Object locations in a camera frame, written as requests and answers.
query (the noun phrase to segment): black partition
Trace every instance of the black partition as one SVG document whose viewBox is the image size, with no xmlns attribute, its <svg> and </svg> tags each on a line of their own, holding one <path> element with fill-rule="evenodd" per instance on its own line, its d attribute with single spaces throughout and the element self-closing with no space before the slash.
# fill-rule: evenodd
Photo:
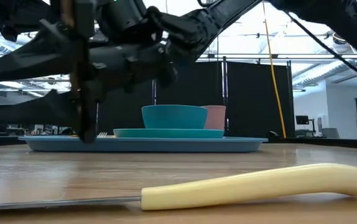
<svg viewBox="0 0 357 224">
<path fill-rule="evenodd" d="M 222 105 L 223 79 L 221 62 L 194 63 L 188 73 L 178 75 L 177 82 L 168 88 L 157 85 L 159 105 Z"/>
<path fill-rule="evenodd" d="M 143 128 L 141 108 L 151 104 L 152 82 L 136 85 L 133 93 L 111 92 L 98 107 L 98 131 L 112 134 L 116 128 Z"/>
<path fill-rule="evenodd" d="M 274 66 L 287 137 L 295 136 L 290 67 Z M 227 62 L 229 136 L 283 136 L 270 65 Z"/>
</svg>

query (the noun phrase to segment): table surface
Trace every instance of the table surface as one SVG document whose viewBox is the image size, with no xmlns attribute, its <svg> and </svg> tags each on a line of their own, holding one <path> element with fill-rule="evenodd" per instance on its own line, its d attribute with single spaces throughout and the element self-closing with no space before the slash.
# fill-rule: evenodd
<svg viewBox="0 0 357 224">
<path fill-rule="evenodd" d="M 357 149 L 265 144 L 243 154 L 85 154 L 1 146 L 0 203 L 133 196 L 143 187 L 321 162 L 357 166 Z M 357 198 L 310 194 L 162 212 L 142 212 L 138 203 L 24 210 L 0 212 L 0 223 L 357 223 Z"/>
</svg>

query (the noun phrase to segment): cream knife handle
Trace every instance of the cream knife handle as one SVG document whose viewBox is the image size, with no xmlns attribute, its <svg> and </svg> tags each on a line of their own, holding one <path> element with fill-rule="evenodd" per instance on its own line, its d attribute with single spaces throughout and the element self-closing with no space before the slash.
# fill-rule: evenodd
<svg viewBox="0 0 357 224">
<path fill-rule="evenodd" d="M 315 164 L 148 187 L 141 191 L 141 207 L 193 208 L 320 192 L 357 196 L 357 167 Z"/>
</svg>

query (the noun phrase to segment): yellow cable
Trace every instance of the yellow cable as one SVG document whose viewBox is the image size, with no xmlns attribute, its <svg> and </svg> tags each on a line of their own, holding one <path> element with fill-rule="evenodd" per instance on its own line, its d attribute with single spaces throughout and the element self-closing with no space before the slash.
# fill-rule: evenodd
<svg viewBox="0 0 357 224">
<path fill-rule="evenodd" d="M 284 123 L 284 117 L 283 117 L 283 115 L 282 115 L 281 101 L 280 101 L 280 99 L 279 99 L 279 94 L 278 94 L 278 88 L 277 88 L 277 82 L 276 82 L 276 74 L 275 74 L 275 72 L 274 72 L 274 65 L 272 64 L 272 54 L 271 54 L 270 37 L 269 37 L 269 33 L 268 33 L 267 17 L 266 17 L 266 7 L 265 7 L 265 5 L 264 5 L 264 1 L 263 1 L 263 11 L 264 11 L 264 25 L 266 25 L 268 51 L 269 51 L 269 55 L 270 55 L 272 82 L 274 83 L 274 89 L 275 89 L 276 97 L 277 97 L 278 110 L 279 110 L 279 116 L 280 116 L 280 123 L 281 123 L 281 126 L 282 126 L 282 133 L 284 134 L 284 138 L 286 138 L 285 123 Z"/>
</svg>

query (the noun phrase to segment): pink cup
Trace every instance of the pink cup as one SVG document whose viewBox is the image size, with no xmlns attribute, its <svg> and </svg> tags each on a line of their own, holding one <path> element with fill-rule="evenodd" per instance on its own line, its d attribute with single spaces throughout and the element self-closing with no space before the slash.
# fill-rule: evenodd
<svg viewBox="0 0 357 224">
<path fill-rule="evenodd" d="M 226 106 L 203 106 L 208 109 L 205 129 L 224 130 L 226 119 Z"/>
</svg>

